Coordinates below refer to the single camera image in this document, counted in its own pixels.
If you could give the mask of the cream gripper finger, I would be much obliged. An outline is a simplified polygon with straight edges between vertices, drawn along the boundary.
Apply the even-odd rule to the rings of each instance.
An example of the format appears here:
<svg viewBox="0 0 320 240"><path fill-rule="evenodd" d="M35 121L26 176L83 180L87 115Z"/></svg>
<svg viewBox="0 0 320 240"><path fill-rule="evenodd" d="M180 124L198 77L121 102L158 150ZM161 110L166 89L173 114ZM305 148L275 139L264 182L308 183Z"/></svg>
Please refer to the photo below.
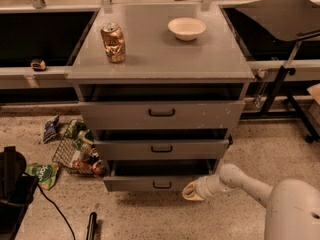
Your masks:
<svg viewBox="0 0 320 240"><path fill-rule="evenodd" d="M194 181L187 184L187 186L182 191L182 196L184 198L196 198L196 184Z"/></svg>
<svg viewBox="0 0 320 240"><path fill-rule="evenodd" d="M183 196L184 199L188 200L188 201L204 201L204 199L198 195L196 196Z"/></svg>

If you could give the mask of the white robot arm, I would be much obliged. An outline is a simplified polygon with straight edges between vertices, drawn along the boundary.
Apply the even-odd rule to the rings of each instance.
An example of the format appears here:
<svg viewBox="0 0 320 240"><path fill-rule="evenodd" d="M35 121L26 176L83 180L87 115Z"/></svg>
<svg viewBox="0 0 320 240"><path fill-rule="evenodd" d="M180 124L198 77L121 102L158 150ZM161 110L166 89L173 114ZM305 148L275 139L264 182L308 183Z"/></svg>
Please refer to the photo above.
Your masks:
<svg viewBox="0 0 320 240"><path fill-rule="evenodd" d="M266 209L264 240L320 240L320 192L296 179L274 186L246 175L233 164L188 183L184 199L203 201L215 193L241 189Z"/></svg>

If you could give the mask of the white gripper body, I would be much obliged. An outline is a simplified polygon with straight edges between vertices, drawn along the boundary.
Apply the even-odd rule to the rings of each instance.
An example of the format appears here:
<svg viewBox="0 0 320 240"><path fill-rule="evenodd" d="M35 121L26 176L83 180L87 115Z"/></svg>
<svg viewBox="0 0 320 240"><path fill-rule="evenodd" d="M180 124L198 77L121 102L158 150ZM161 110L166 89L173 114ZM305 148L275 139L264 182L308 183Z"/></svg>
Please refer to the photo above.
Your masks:
<svg viewBox="0 0 320 240"><path fill-rule="evenodd" d="M195 181L195 194L200 200L205 200L213 195L209 190L207 176L200 177Z"/></svg>

